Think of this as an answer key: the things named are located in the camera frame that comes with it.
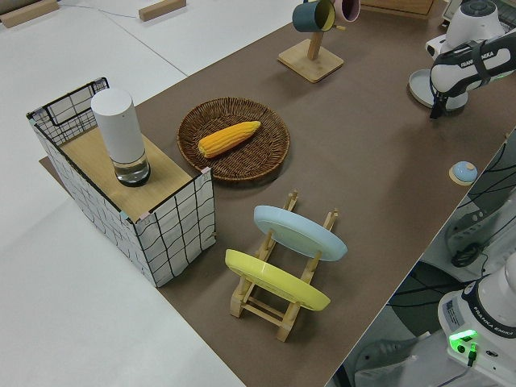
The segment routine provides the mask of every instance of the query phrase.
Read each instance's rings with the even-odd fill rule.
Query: storage box
[[[162,286],[215,243],[211,171],[190,177],[144,138],[149,182],[137,188],[119,184],[90,107],[107,87],[107,79],[97,79],[27,118],[86,217],[154,286]]]

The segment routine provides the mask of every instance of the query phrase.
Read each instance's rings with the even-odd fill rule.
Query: mug holder
[[[321,47],[324,32],[312,32],[310,39],[283,51],[278,60],[307,79],[317,83],[340,68],[344,61]]]

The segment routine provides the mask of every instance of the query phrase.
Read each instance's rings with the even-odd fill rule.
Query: wicker basket
[[[248,140],[222,155],[206,159],[198,150],[199,140],[224,127],[243,121],[260,121],[261,127]],[[244,98],[220,98],[190,111],[177,133],[183,157],[199,171],[212,169],[221,181],[256,181],[277,170],[290,145],[289,131],[280,116],[268,107]]]

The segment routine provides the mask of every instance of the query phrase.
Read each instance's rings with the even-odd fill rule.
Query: grid pattern box
[[[28,113],[27,118],[85,216],[159,287],[215,243],[211,170],[202,171],[133,222],[60,148],[97,126],[91,98],[108,87],[107,79],[99,78]]]

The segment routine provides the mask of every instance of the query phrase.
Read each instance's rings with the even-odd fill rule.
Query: yellow plate
[[[303,308],[323,310],[330,303],[326,294],[301,279],[236,250],[226,250],[226,265],[239,276],[290,302],[299,302]]]

